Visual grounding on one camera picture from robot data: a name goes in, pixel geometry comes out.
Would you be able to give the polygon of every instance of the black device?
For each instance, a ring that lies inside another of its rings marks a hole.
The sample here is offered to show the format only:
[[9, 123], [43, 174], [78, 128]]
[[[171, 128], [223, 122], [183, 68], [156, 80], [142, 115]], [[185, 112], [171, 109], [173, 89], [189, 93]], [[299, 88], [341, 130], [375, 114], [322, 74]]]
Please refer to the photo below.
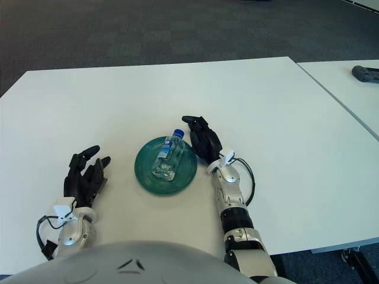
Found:
[[361, 82], [379, 83], [379, 69], [354, 66], [351, 73]]

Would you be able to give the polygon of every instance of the plastic water bottle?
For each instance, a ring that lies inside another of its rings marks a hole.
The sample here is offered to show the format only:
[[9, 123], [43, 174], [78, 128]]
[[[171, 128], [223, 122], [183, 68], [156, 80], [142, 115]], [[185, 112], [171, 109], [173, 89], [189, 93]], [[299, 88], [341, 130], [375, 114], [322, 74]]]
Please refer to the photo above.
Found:
[[182, 130], [175, 129], [172, 136], [166, 137], [152, 169], [157, 178], [174, 179], [185, 147], [182, 140], [183, 136], [184, 132]]

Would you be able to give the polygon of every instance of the blue bottle cap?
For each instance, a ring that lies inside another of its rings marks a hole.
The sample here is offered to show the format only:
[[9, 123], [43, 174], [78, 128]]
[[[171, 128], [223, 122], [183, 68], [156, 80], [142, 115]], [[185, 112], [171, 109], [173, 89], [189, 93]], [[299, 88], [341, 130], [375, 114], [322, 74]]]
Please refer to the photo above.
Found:
[[180, 139], [183, 139], [183, 137], [184, 137], [184, 132], [183, 132], [183, 130], [175, 129], [175, 130], [174, 130], [174, 135], [180, 137]]

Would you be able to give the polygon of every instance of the gray carpet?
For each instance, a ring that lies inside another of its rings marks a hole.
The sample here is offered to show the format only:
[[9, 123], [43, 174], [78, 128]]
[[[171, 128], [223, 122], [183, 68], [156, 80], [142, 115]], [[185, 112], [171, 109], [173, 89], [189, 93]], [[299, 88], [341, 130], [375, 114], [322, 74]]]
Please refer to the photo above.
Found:
[[378, 30], [342, 0], [1, 0], [0, 94], [27, 70], [377, 59]]

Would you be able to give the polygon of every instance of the green plate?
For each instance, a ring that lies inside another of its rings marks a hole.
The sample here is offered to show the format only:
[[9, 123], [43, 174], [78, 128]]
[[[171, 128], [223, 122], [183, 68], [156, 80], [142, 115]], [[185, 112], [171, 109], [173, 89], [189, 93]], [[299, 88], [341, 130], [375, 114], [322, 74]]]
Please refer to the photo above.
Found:
[[134, 172], [137, 180], [147, 191], [157, 195], [172, 195], [188, 186], [196, 175], [197, 158], [191, 146], [185, 143], [182, 159], [173, 180], [157, 178], [152, 173], [152, 167], [166, 137], [159, 137], [148, 142], [138, 152], [134, 162]]

